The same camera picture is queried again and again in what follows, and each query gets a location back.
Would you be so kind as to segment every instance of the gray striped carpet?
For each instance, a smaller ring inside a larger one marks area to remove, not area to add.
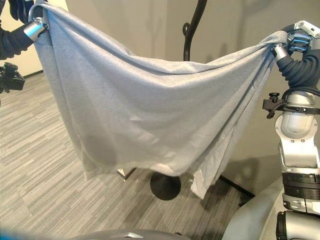
[[[43,73],[0,98],[2,228],[56,238],[135,228],[219,240],[244,197],[219,180],[200,200],[190,173],[171,201],[152,194],[146,169],[126,181],[117,174],[85,181]]]

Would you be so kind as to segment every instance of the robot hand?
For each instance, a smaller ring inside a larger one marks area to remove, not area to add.
[[[9,0],[10,13],[16,20],[20,19],[25,23],[16,30],[9,32],[0,27],[0,60],[13,58],[14,55],[19,55],[21,51],[26,51],[27,48],[34,43],[46,29],[48,22],[46,12],[42,7],[33,8],[33,19],[28,22],[28,14],[31,6],[34,4],[31,0]]]

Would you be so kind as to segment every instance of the white wall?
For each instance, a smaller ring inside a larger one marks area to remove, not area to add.
[[[182,26],[197,0],[67,0],[69,10],[137,55],[183,59]],[[208,0],[191,45],[191,60],[206,63],[252,46],[269,34],[307,20],[320,26],[319,0]],[[280,174],[274,122],[261,109],[270,92],[288,84],[275,67],[224,176],[257,194]]]
[[[69,11],[135,54],[164,58],[167,0],[67,0]]]

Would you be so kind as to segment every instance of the black stand base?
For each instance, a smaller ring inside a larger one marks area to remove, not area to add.
[[[178,176],[167,176],[155,172],[150,179],[150,187],[158,199],[168,201],[180,193],[181,181]]]

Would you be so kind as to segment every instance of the gray cloth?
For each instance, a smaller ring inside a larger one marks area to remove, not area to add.
[[[276,240],[277,215],[286,210],[283,192],[281,177],[233,215],[222,240]]]
[[[275,32],[207,64],[134,55],[43,0],[49,32],[35,44],[85,176],[148,168],[179,176],[191,168],[200,198],[228,162],[267,81]]]

